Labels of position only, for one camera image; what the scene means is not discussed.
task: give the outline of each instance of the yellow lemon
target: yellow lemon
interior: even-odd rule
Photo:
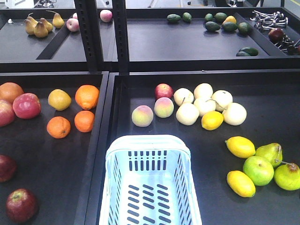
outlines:
[[[63,111],[71,105],[71,97],[61,89],[51,91],[48,96],[48,104],[57,111]]]
[[[225,141],[229,151],[239,158],[249,158],[255,155],[255,146],[247,138],[235,136]]]
[[[227,174],[227,183],[239,196],[251,198],[255,195],[253,181],[242,171],[230,171]]]
[[[234,18],[233,15],[230,15],[230,16],[228,16],[228,17],[224,20],[224,22],[223,22],[222,24],[224,24],[225,22],[233,22],[233,23],[236,23],[236,19]]]
[[[201,126],[206,130],[215,130],[224,121],[222,113],[217,111],[210,111],[205,113],[201,119]]]

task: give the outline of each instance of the white plastic basket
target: white plastic basket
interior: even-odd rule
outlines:
[[[172,135],[129,135],[106,153],[99,225],[201,225],[190,151]]]

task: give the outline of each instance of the metal post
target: metal post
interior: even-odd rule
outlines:
[[[85,57],[90,72],[103,70],[103,53],[96,0],[74,0]]]

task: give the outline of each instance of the avocado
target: avocado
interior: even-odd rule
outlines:
[[[247,22],[241,22],[238,25],[239,33],[242,35],[247,35],[252,31],[252,26]]]
[[[238,25],[234,22],[225,22],[222,24],[222,27],[226,32],[234,32],[238,28]]]
[[[177,14],[169,14],[167,16],[167,20],[169,23],[177,23],[181,19],[180,15]]]
[[[236,56],[251,56],[251,55],[249,55],[247,52],[240,51],[236,53]]]
[[[205,15],[204,19],[205,19],[206,22],[213,21],[214,16],[211,13],[208,13],[208,14]]]
[[[182,20],[184,22],[190,23],[192,21],[192,15],[185,12],[184,14],[182,14]]]
[[[239,49],[239,52],[246,52],[251,56],[257,56],[258,55],[258,50],[253,47],[243,47]]]
[[[216,13],[214,17],[216,19],[216,22],[223,23],[224,20],[227,18],[227,14],[226,13]]]
[[[206,28],[206,30],[213,32],[213,31],[219,30],[221,27],[216,22],[208,21],[205,23],[205,28]]]

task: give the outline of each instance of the orange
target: orange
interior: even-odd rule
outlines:
[[[91,111],[80,111],[74,118],[75,127],[83,133],[92,131],[95,115]]]
[[[70,133],[70,130],[70,121],[62,116],[53,117],[47,124],[47,131],[54,138],[64,138]]]
[[[16,83],[6,82],[0,85],[0,99],[7,100],[10,103],[13,103],[14,99],[23,93],[21,86]]]
[[[100,91],[93,85],[82,85],[75,93],[76,103],[84,110],[96,107]]]

